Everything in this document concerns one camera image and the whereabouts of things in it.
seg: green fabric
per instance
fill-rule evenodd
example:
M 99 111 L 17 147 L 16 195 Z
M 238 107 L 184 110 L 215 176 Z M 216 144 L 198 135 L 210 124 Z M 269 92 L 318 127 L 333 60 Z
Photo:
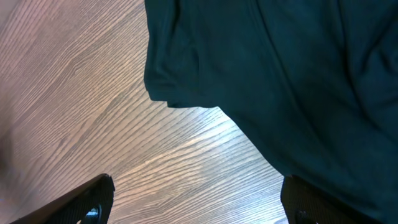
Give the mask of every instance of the green fabric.
M 144 80 L 219 106 L 283 175 L 398 211 L 398 1 L 146 0 Z

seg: dark teal fabric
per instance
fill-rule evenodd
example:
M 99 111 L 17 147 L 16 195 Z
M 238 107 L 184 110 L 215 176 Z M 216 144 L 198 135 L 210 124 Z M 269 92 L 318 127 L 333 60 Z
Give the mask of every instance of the dark teal fabric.
M 144 80 L 219 106 L 283 175 L 398 212 L 398 1 L 146 0 Z

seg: wooden surface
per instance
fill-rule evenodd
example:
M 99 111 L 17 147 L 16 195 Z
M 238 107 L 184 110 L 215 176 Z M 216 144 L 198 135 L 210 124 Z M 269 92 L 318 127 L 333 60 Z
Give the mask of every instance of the wooden surface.
M 0 223 L 103 172 L 116 186 L 110 223 L 284 219 L 282 177 L 218 108 L 149 99 L 143 1 L 11 5 L 0 26 Z

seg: folded fabric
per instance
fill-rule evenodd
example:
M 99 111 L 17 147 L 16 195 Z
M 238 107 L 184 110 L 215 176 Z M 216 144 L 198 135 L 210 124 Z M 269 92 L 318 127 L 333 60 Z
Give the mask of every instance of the folded fabric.
M 283 175 L 398 211 L 398 1 L 146 0 L 144 81 L 219 106 Z

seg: wood grain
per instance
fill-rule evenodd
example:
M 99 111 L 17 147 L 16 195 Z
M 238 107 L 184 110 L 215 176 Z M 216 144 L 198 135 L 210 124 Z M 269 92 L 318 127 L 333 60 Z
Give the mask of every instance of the wood grain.
M 26 0 L 9 12 L 0 26 L 0 223 L 103 172 L 116 186 L 110 223 L 284 218 L 282 176 L 220 109 L 149 99 L 143 1 Z

